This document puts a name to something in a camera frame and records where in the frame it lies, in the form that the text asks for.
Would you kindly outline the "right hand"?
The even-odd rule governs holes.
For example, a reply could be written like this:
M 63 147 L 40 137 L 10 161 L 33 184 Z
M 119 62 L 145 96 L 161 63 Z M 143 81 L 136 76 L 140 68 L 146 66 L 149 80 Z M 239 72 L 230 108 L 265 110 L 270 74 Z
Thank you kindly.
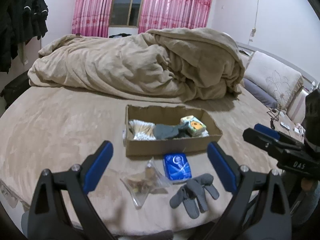
M 303 178 L 301 181 L 301 188 L 304 192 L 310 192 L 312 190 L 313 184 L 313 180 L 307 180 Z

